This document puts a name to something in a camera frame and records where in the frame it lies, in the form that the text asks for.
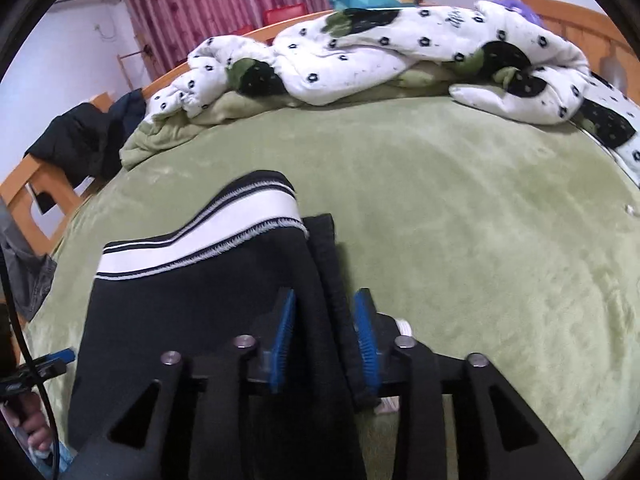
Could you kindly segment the person left hand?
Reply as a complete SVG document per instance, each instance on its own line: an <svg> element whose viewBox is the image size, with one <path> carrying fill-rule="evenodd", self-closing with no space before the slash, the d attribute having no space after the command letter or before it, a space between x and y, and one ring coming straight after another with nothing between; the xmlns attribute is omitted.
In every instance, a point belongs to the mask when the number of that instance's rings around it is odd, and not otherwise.
<svg viewBox="0 0 640 480"><path fill-rule="evenodd" d="M27 444L39 452L49 452L53 441L53 431L43 413L40 395L26 392L14 398L21 408L17 414L8 404L1 405L2 415L12 428L21 428L27 434Z"/></svg>

